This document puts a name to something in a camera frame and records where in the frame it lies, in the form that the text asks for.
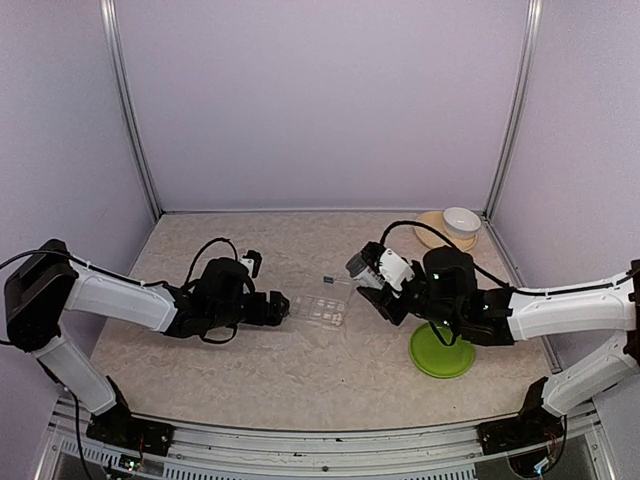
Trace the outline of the grey-capped orange pill bottle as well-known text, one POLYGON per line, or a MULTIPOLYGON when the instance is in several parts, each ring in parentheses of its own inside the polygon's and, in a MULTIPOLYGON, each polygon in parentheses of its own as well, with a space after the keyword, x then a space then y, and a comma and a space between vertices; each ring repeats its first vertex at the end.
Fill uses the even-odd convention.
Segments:
POLYGON ((345 265, 352 282, 358 287, 381 290, 384 279, 370 267, 361 253, 354 254, 345 265))

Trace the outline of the clear plastic pill organizer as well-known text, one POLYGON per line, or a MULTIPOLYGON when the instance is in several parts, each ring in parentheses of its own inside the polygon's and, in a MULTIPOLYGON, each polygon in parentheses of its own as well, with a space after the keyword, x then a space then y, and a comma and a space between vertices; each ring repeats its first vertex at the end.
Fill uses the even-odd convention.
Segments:
POLYGON ((324 274, 303 274, 290 287, 292 294, 290 316, 323 328, 339 328, 320 319, 323 312, 347 312, 353 291, 352 282, 345 277, 324 274))

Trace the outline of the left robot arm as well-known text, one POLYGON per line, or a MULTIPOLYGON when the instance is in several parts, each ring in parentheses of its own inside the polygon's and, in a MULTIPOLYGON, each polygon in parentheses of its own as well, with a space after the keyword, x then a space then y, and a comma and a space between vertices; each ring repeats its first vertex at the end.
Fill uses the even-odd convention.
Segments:
POLYGON ((199 278, 187 277, 179 287, 110 272, 73 256, 57 239, 16 258, 22 264, 4 285, 6 344, 31 354, 84 404, 94 425, 121 445, 139 436, 139 421, 116 384, 66 337, 63 312, 96 314, 210 343, 209 332, 218 328, 277 327, 290 309, 281 292, 255 288, 262 257, 254 250, 213 259, 199 278))

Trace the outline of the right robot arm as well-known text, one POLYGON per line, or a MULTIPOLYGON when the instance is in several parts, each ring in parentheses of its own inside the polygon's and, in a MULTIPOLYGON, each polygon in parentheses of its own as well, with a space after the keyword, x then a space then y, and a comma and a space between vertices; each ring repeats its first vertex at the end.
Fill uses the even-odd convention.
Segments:
POLYGON ((560 333, 610 330, 612 337, 559 374, 532 384, 511 433, 535 442, 576 405, 639 372, 639 264, 591 284, 560 289, 482 290, 470 254, 443 246, 409 262, 369 242, 346 264, 358 292, 387 321, 408 315, 428 322, 436 338, 483 347, 512 346, 560 333))

